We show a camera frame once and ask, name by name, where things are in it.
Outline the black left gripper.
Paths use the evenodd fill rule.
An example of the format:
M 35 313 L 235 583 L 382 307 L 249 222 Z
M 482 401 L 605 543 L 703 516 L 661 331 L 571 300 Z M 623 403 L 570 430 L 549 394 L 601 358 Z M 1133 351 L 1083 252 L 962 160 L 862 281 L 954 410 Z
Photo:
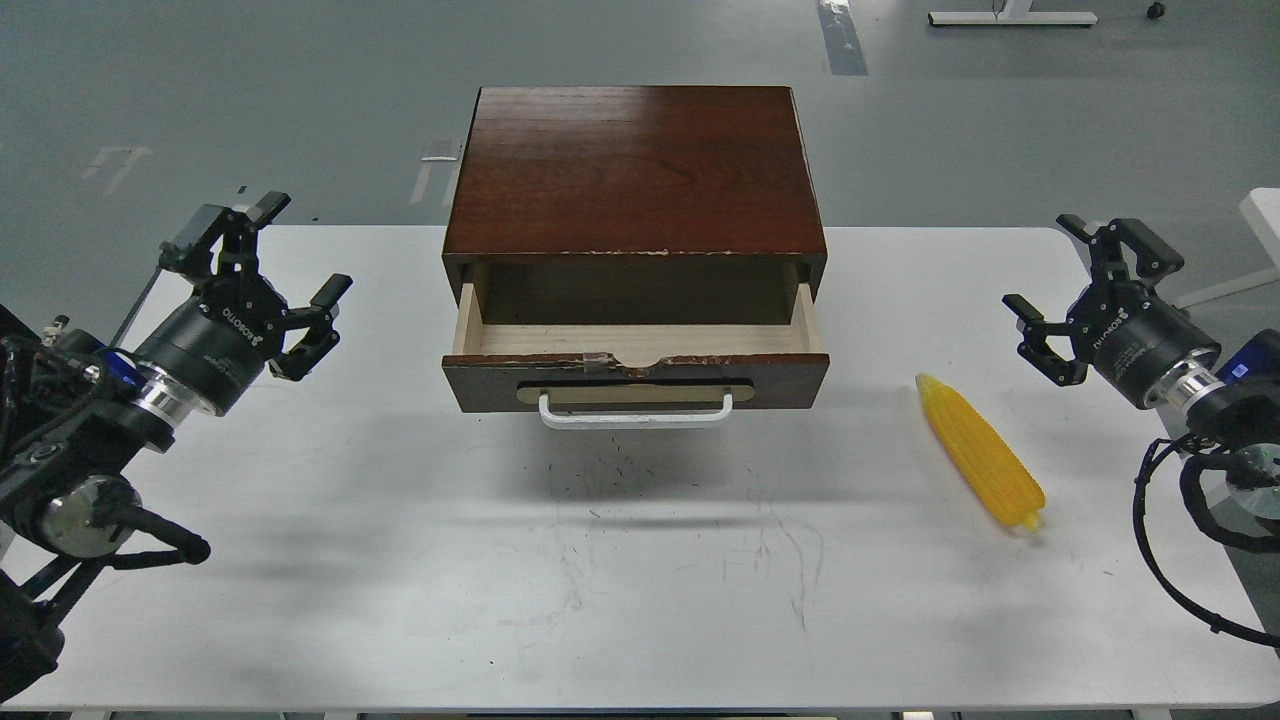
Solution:
M 195 287 L 259 278 L 259 232 L 291 201 L 288 193 L 273 191 L 243 211 L 202 205 L 174 240 L 160 245 L 159 268 Z M 134 355 L 195 392 L 205 413 L 223 416 L 266 364 L 276 378 L 302 380 L 339 343 L 338 301 L 352 284 L 349 275 L 332 274 L 307 307 L 285 310 L 285 300 L 268 281 L 250 282 L 243 297 L 233 281 L 218 281 L 170 313 Z M 306 333 L 284 351 L 288 331 Z

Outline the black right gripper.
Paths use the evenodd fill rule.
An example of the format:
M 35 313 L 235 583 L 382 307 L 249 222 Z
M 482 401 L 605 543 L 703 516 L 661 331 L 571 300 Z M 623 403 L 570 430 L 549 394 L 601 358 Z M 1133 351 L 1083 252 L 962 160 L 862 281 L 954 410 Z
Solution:
M 1048 323 L 1019 293 L 1002 297 L 1018 319 L 1020 357 L 1057 387 L 1082 384 L 1091 365 L 1138 409 L 1164 402 L 1157 387 L 1178 364 L 1217 361 L 1221 343 L 1152 291 L 1185 259 L 1144 222 L 1116 218 L 1092 232 L 1074 214 L 1056 223 L 1087 246 L 1092 284 L 1069 309 L 1069 323 Z M 1071 338 L 1076 359 L 1056 352 L 1050 337 Z

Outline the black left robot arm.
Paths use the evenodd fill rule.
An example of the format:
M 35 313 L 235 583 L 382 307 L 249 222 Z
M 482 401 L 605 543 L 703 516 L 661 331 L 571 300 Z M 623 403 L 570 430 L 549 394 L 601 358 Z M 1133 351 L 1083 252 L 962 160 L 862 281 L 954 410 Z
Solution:
M 123 474 L 133 457 L 168 451 L 192 413 L 223 416 L 264 370 L 303 379 L 338 345 L 348 275 L 289 307 L 259 270 L 259 233 L 289 202 L 202 205 L 157 259 L 191 296 L 132 351 L 64 316 L 35 333 L 3 314 L 3 523 L 52 556 L 3 578 L 4 700 L 56 669 L 61 621 L 102 570 L 209 559 L 202 537 L 142 505 Z

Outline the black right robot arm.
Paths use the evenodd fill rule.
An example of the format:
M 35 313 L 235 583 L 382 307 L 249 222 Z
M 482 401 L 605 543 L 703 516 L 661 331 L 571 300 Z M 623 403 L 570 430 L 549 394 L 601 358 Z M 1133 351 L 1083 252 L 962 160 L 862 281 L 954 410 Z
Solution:
M 1184 258 L 1146 223 L 1116 218 L 1088 231 L 1074 214 L 1057 223 L 1088 247 L 1091 282 L 1060 323 L 1023 296 L 1005 295 L 1021 332 L 1018 354 L 1056 386 L 1078 386 L 1096 369 L 1138 409 L 1175 407 L 1194 438 L 1219 446 L 1184 468 L 1181 492 L 1197 527 L 1221 544 L 1276 553 L 1276 534 L 1245 536 L 1213 520 L 1201 473 L 1222 470 L 1244 492 L 1277 486 L 1277 372 L 1239 379 L 1215 373 L 1220 343 L 1156 290 Z

